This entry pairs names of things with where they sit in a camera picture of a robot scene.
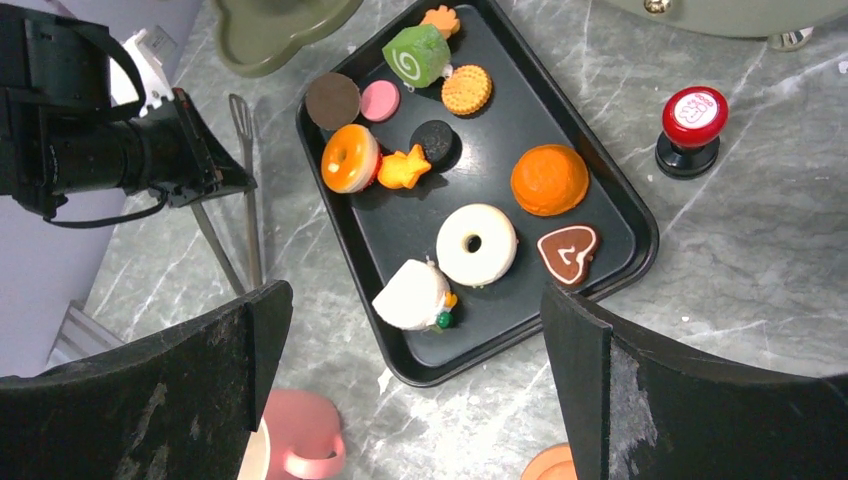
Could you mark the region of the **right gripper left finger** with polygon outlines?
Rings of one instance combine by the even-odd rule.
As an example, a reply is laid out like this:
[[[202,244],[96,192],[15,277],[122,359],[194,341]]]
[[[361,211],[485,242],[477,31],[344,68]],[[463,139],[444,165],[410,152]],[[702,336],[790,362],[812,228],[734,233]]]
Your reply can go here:
[[[5,479],[234,479],[293,290],[273,281],[118,348],[1,381]]]

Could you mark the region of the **green swirl roll cake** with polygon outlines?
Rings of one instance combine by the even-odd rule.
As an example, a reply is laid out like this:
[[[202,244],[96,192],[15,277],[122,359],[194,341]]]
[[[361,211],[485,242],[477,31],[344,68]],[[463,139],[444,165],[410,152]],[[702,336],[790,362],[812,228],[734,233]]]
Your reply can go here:
[[[431,24],[404,28],[383,46],[382,53],[398,78],[415,89],[434,83],[451,61],[447,40]]]

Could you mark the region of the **orange flower cookie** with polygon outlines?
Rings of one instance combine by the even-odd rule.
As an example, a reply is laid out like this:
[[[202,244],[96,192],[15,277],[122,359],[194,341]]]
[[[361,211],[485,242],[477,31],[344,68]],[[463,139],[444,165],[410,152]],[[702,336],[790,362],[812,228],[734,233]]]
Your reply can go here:
[[[461,28],[458,14],[453,8],[446,5],[429,9],[420,24],[434,26],[445,39],[449,39],[452,35],[458,33]]]

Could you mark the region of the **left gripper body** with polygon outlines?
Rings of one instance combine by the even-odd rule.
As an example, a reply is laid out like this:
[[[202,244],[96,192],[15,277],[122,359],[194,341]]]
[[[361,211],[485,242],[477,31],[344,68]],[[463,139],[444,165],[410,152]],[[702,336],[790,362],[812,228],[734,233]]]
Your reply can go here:
[[[107,120],[39,105],[18,89],[1,91],[1,193],[52,221],[71,194],[151,190],[172,206],[181,140],[173,100],[146,116]]]

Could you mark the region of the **orange fish-shaped pastry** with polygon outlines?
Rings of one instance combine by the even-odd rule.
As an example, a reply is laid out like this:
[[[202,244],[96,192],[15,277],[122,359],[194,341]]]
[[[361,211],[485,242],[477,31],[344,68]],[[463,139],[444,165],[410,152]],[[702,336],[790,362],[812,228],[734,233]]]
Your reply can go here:
[[[412,189],[431,168],[422,146],[414,144],[409,153],[396,151],[384,156],[377,181],[388,189]]]

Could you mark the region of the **orange glazed donut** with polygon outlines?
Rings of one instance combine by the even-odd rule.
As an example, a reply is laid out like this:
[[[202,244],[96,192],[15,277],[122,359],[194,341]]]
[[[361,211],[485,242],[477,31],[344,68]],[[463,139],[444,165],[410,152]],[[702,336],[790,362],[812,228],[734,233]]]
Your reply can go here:
[[[333,192],[360,192],[376,179],[381,161],[381,147],[370,130],[348,124],[327,142],[321,159],[321,177]]]

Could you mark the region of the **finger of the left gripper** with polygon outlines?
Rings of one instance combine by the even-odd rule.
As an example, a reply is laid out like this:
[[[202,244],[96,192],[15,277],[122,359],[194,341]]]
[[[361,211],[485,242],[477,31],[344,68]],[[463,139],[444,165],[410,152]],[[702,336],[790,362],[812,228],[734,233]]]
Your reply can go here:
[[[178,116],[180,177],[172,189],[172,206],[183,207],[257,187],[252,174],[239,164],[211,132],[191,97],[174,88],[173,106]]]

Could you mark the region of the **brown chocolate round cookie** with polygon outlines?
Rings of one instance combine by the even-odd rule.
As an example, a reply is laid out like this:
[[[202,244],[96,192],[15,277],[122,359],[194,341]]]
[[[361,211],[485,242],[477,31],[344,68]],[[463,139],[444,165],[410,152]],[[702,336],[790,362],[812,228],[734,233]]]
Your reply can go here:
[[[358,86],[350,77],[337,72],[315,78],[305,94],[309,117],[325,130],[335,131],[353,123],[360,114],[360,105]]]

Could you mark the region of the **pink round cookie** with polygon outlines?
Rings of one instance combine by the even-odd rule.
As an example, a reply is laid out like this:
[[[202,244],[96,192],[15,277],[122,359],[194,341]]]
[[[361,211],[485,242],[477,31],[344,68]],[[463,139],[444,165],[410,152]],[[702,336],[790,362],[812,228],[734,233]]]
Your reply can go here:
[[[388,80],[374,81],[361,94],[361,114],[372,122],[388,120],[397,111],[400,98],[400,91],[394,83]]]

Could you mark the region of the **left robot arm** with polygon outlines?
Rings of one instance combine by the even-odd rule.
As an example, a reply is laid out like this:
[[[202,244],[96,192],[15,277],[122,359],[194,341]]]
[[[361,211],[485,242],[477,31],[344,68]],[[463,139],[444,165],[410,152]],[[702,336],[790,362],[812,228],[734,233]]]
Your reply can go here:
[[[106,26],[3,4],[2,194],[52,224],[80,192],[146,192],[162,209],[252,191],[188,93],[143,61]]]

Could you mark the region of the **metal food tongs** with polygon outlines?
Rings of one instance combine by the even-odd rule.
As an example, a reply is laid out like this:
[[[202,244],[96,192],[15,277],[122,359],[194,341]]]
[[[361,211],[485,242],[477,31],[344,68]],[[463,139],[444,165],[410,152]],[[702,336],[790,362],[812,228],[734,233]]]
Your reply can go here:
[[[230,93],[228,95],[228,101],[231,118],[240,142],[243,166],[247,174],[252,176],[254,173],[254,123],[251,109],[248,103],[236,93]],[[251,285],[254,288],[258,288],[264,283],[264,280],[260,254],[258,206],[255,189],[256,187],[253,187],[252,190],[248,190],[244,194],[244,202],[246,209],[246,238],[248,243],[248,273]],[[247,290],[242,284],[231,261],[229,260],[229,257],[221,245],[217,233],[204,207],[201,204],[194,204],[192,206],[192,213],[194,214],[201,233],[207,240],[215,258],[223,269],[230,286],[237,295],[244,295]]]

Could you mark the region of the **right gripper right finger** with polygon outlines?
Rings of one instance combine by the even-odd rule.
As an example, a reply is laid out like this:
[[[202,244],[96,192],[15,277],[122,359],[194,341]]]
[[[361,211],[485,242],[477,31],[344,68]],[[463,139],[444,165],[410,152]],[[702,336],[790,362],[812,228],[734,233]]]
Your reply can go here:
[[[706,353],[547,285],[540,307],[581,479],[843,479],[847,378]]]

